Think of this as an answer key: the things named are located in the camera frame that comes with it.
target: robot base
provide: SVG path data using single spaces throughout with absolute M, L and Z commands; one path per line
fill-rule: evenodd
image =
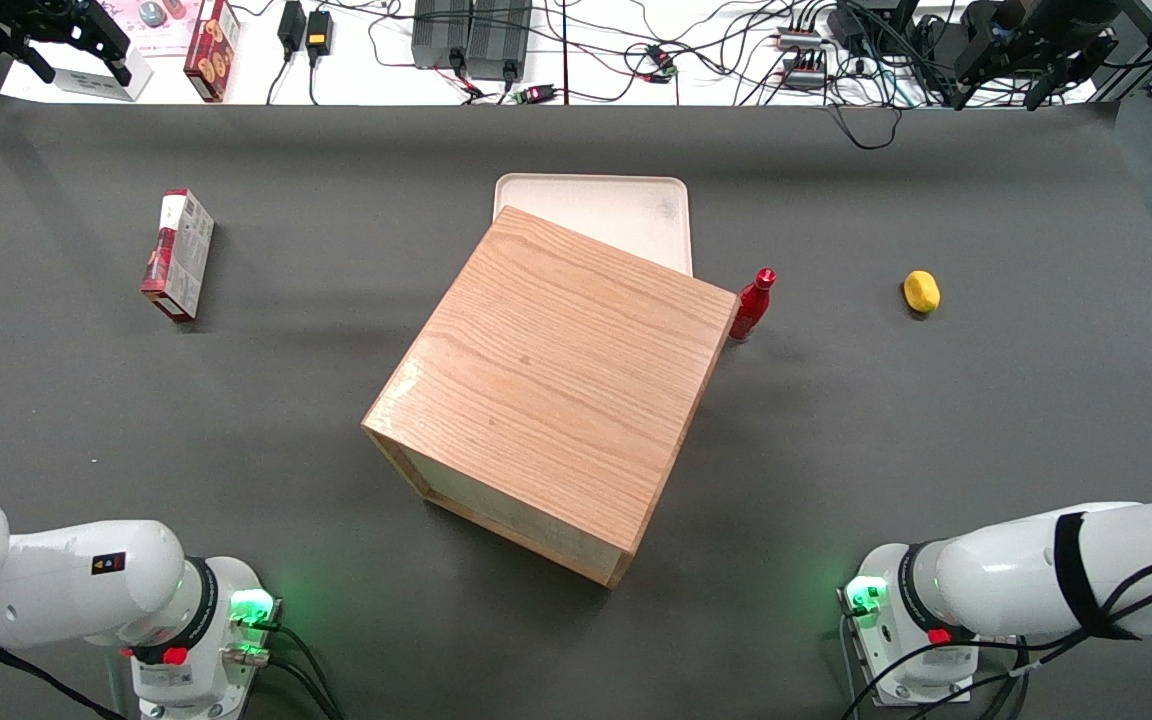
M 265 647 L 268 632 L 230 619 L 230 597 L 262 584 L 241 560 L 209 558 L 207 566 L 218 588 L 215 615 L 200 642 L 189 650 L 187 664 L 145 665 L 132 659 L 132 687 L 141 698 L 142 720 L 237 720 L 247 706 L 256 667 L 225 661 L 221 651 Z
M 881 588 L 872 594 L 877 609 L 850 619 L 856 655 L 865 669 L 867 682 L 901 657 L 929 644 L 927 634 L 914 622 L 896 590 L 900 562 L 907 551 L 908 544 L 895 543 L 876 548 L 861 562 L 858 577 L 847 585 L 850 589 L 869 583 Z M 851 612 L 847 593 L 841 593 L 840 600 L 844 611 Z M 975 670 L 977 647 L 931 650 L 904 661 L 882 679 L 878 683 L 874 703 L 879 706 L 912 706 L 940 702 L 948 694 L 972 683 Z M 972 694 L 961 694 L 952 702 L 971 699 Z

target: red box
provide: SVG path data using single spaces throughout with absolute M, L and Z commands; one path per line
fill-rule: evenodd
M 141 293 L 175 323 L 189 323 L 198 314 L 214 228 L 211 214 L 192 192 L 180 188 L 164 194 L 159 241 L 145 267 Z
M 184 74 L 203 101 L 223 101 L 237 46 L 238 18 L 233 8 L 225 0 L 205 0 L 184 56 Z

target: yellow object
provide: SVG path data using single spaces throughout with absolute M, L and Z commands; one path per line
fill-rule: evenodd
M 941 306 L 941 288 L 926 270 L 915 270 L 905 278 L 905 302 L 919 313 L 931 313 Z

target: wooden crate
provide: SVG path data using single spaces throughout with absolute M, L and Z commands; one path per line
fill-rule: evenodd
M 615 588 L 736 305 L 505 209 L 362 427 L 425 500 Z

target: gray table surface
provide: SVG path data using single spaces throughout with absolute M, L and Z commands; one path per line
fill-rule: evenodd
M 863 152 L 819 109 L 0 97 L 0 503 L 15 532 L 143 516 L 250 561 L 357 719 L 833 719 L 833 588 L 870 548 L 1152 501 L 1152 229 L 1112 122 L 919 111 Z M 782 278 L 612 593 L 424 505 L 358 429 L 508 172 L 683 179 L 696 275 Z M 137 293 L 179 185 L 220 228 L 187 328 Z M 26 655 L 109 699 L 94 647 Z M 249 717 L 298 697 L 266 673 Z M 0 667 L 0 717 L 85 715 Z M 1058 717 L 1152 717 L 1152 639 L 1036 675 L 1024 718 Z

